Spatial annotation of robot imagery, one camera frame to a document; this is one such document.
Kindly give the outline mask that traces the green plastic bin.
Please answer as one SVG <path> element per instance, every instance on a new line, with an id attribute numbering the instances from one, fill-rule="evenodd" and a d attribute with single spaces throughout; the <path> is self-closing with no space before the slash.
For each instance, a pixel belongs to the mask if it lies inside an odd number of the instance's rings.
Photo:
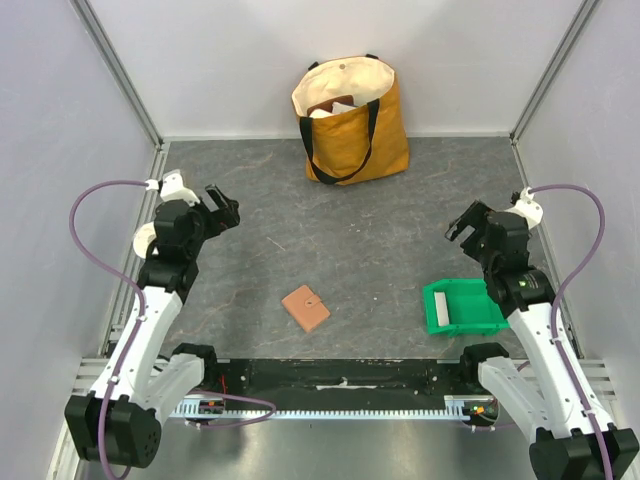
<path id="1" fill-rule="evenodd" d="M 439 327 L 436 321 L 434 293 L 446 294 L 450 324 Z M 426 314 L 426 329 L 430 335 L 487 335 L 508 329 L 509 324 L 499 307 L 490 299 L 481 278 L 442 279 L 422 290 Z"/>

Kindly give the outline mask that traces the pink leather card holder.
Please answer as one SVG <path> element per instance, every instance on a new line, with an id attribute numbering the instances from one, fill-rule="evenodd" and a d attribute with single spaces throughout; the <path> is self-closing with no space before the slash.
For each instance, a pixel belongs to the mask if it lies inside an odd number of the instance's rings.
<path id="1" fill-rule="evenodd" d="M 308 285 L 295 289 L 281 301 L 298 325 L 309 333 L 330 317 L 330 311 Z"/>

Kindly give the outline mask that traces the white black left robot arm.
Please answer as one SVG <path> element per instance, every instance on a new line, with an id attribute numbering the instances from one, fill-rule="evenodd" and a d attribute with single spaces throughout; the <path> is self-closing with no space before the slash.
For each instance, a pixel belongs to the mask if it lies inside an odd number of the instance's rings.
<path id="1" fill-rule="evenodd" d="M 143 264 L 136 279 L 123 280 L 136 299 L 104 370 L 87 394 L 70 397 L 64 412 L 79 457 L 100 463 L 109 479 L 115 466 L 148 467 L 175 407 L 192 390 L 206 393 L 222 383 L 211 346 L 182 343 L 159 372 L 154 366 L 195 283 L 204 243 L 239 225 L 239 204 L 215 185 L 206 188 L 213 209 L 166 180 L 144 186 L 161 201 L 133 237 Z"/>

